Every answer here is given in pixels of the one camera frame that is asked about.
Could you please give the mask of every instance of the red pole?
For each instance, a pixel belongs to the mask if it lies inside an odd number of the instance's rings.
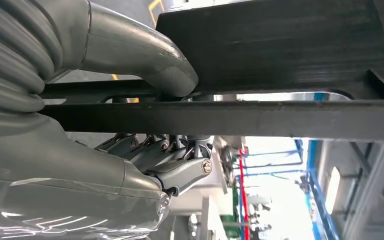
[[[245,216],[243,217],[245,223],[248,223],[248,204],[247,204],[247,195],[245,194],[245,187],[244,187],[244,164],[243,164],[243,158],[244,158],[244,152],[242,149],[239,149],[239,170],[240,170],[240,191],[242,192],[242,202],[243,202],[243,209],[245,210]],[[250,239],[250,229],[246,225],[244,227],[245,231],[245,240]]]

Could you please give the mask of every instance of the gray metal part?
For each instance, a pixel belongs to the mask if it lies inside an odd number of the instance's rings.
[[[176,97],[188,95],[198,84],[188,60],[163,34],[94,3],[90,24],[81,69],[136,75]]]
[[[7,115],[7,120],[2,114],[0,117],[1,180],[52,178],[159,190],[157,184],[147,181],[128,161],[71,141],[51,118],[37,113]]]
[[[74,189],[75,186],[54,187],[40,182],[13,185],[0,180],[0,237],[16,238],[23,232],[36,233],[29,239],[91,239],[91,236],[98,234],[119,237],[121,231],[135,229],[134,226],[145,225],[149,229],[142,231],[152,231],[161,221],[161,198],[155,192],[141,192],[141,196],[115,195],[111,192]],[[3,216],[2,213],[18,216]],[[81,220],[64,224],[76,219]],[[87,227],[96,223],[102,223],[96,227],[105,229]],[[14,228],[18,229],[18,234],[17,231],[8,231]]]
[[[0,179],[53,178],[159,191],[131,163],[69,140],[57,121],[35,113],[44,106],[36,95],[44,80],[64,67],[63,59],[67,66],[82,60],[88,16],[84,0],[0,1]]]
[[[51,21],[52,30],[63,52],[63,70],[77,69],[86,51],[90,25],[90,4],[87,0],[34,0]]]
[[[120,157],[129,160],[141,172],[145,172],[161,161],[161,156],[165,154],[162,150],[163,145],[168,145],[168,141],[160,140],[148,146],[140,146],[135,150],[120,155]]]
[[[195,183],[210,174],[203,171],[203,163],[208,158],[195,158],[191,160],[178,160],[158,165],[148,172],[155,174],[161,180],[164,189],[175,188],[173,196],[180,196]]]

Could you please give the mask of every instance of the cable hose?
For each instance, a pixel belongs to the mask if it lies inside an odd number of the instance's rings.
[[[34,3],[0,0],[0,110],[41,110],[37,94],[63,62],[52,24]]]

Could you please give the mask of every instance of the metal bracket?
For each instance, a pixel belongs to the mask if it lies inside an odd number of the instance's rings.
[[[157,165],[147,172],[157,176],[166,190],[174,188],[173,196],[179,196],[208,176],[213,169],[208,158],[176,160]]]

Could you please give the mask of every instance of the metal frame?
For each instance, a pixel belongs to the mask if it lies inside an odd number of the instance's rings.
[[[187,101],[192,97],[214,94],[276,92],[325,92],[370,101]],[[72,132],[384,141],[384,79],[371,70],[361,78],[345,82],[329,80],[294,84],[254,82],[252,85],[198,85],[193,93],[184,98],[161,94],[143,80],[53,84],[45,89],[41,97],[67,100],[62,105],[47,105],[40,113],[58,120],[66,131]],[[112,98],[131,97],[160,102],[102,104]],[[363,209],[373,206],[382,193],[383,165],[384,157],[380,157],[362,192],[366,196],[364,199],[368,200],[360,200],[354,217],[348,218],[345,239],[353,239],[363,229],[364,218],[368,214]],[[370,168],[363,169],[365,174],[370,172],[367,171]]]
[[[360,162],[360,166],[361,166],[361,168],[362,168],[362,170],[363,170],[363,175],[365,176],[365,177],[369,177],[370,178],[370,176],[372,176],[372,167],[370,166],[370,164],[369,164],[369,161],[368,161],[368,157],[369,157],[369,154],[368,154],[368,152],[366,151],[366,153],[365,154],[363,154],[363,152],[361,151],[361,149],[359,148],[359,146],[355,143],[355,142],[350,142],[350,145],[351,145],[351,147],[352,147],[352,149],[354,150],[354,152],[355,152],[355,154],[357,155],[357,159],[359,160],[359,162]],[[372,145],[372,143],[369,143],[368,144],[368,149],[371,149],[372,147],[371,147],[371,145]],[[380,155],[381,153],[379,153],[379,156],[378,156],[378,158],[376,159],[376,163],[377,162],[379,162],[379,160],[381,160],[381,161],[384,161],[384,156],[381,156]],[[375,165],[377,168],[383,168],[383,165],[379,165],[379,164],[377,164],[377,165]],[[365,192],[367,192],[367,189],[371,189],[373,186],[372,185],[369,185],[369,181],[366,183],[366,186],[365,186],[365,189],[362,191],[362,196],[360,197],[360,198],[363,198],[364,197],[364,195],[363,194],[365,194]],[[383,187],[381,187],[382,188],[382,191],[379,193],[379,195],[378,196],[380,196],[380,200],[381,201],[383,201],[384,202],[384,186]],[[378,196],[375,196],[375,195],[373,195],[374,197],[372,197],[371,199],[370,199],[370,201],[374,201],[374,202],[376,202],[376,201],[378,201],[379,200],[379,198],[378,198]],[[370,205],[372,205],[373,203],[372,202],[369,202],[369,203],[364,203],[364,202],[358,202],[358,203],[356,203],[355,204],[355,206],[356,207],[358,207],[358,206],[360,206],[361,204],[370,204]],[[350,211],[351,211],[351,208],[353,207],[353,201],[351,201],[350,200],[350,202],[349,202],[349,204],[348,204],[348,207],[347,207],[347,211],[345,212],[346,214],[349,214],[350,213]],[[350,228],[361,228],[361,226],[356,226],[356,225],[354,225],[354,224],[352,224],[352,222],[355,222],[356,220],[353,218],[353,217],[350,217],[350,218],[348,218],[348,217],[346,217],[345,218],[346,219],[346,222],[345,222],[345,228],[344,229],[346,229],[346,228],[348,228],[348,229],[350,229]]]
[[[369,172],[367,183],[361,192],[359,201],[355,204],[355,213],[345,223],[343,230],[345,240],[360,239],[359,234],[364,229],[371,214],[369,210],[376,206],[381,194],[384,195],[384,143],[381,145],[373,168]]]

